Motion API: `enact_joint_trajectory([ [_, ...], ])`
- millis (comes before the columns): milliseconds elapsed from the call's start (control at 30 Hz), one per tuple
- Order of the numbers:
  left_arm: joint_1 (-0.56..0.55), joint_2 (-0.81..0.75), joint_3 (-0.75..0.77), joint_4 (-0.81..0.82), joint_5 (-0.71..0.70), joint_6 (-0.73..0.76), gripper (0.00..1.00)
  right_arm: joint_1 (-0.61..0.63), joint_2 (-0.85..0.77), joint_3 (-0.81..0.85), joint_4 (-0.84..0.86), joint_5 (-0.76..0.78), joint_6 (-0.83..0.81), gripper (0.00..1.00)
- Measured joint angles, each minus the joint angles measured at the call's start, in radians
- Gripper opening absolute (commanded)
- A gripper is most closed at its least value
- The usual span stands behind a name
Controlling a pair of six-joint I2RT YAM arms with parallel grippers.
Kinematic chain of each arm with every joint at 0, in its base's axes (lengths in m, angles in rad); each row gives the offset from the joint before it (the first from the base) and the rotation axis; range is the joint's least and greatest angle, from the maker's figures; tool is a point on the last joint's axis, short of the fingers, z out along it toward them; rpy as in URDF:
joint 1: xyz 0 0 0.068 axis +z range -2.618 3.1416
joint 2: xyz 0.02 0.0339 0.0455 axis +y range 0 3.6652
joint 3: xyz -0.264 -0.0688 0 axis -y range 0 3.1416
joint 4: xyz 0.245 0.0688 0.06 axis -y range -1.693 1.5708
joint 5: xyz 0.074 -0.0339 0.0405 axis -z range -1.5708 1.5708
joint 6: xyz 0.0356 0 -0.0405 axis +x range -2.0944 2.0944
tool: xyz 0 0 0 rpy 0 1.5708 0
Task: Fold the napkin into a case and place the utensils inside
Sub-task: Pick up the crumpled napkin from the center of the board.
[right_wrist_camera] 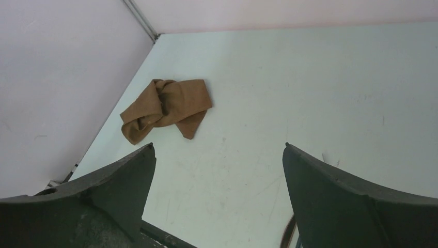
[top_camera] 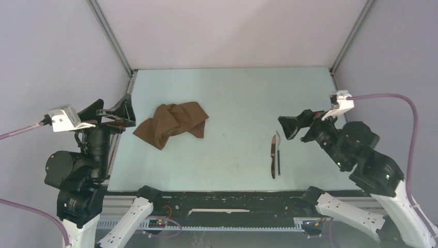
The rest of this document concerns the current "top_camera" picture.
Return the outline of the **brown cloth napkin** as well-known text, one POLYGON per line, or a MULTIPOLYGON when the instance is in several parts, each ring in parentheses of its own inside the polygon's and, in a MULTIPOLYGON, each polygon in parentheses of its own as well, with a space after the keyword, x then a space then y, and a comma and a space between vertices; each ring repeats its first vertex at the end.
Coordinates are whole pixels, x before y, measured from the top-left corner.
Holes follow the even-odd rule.
POLYGON ((162 150, 168 139, 182 133, 204 138, 208 114, 198 102, 161 104, 153 117, 138 125, 133 134, 149 145, 162 150))

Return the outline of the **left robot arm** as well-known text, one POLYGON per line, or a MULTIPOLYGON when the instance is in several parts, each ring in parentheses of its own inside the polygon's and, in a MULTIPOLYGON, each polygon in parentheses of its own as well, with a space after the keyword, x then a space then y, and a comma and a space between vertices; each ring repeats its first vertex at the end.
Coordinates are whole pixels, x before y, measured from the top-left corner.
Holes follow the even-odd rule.
POLYGON ((45 184, 59 190, 57 217, 66 229, 67 247, 124 247, 141 222, 163 209, 162 192, 143 186, 116 226, 95 239, 107 194, 104 182, 110 178, 111 137, 136 125, 131 95, 125 94, 109 109, 104 109, 102 99, 80 112, 71 105, 56 107, 45 122, 54 132, 74 132, 79 147, 79 152, 55 152, 45 165, 45 184))

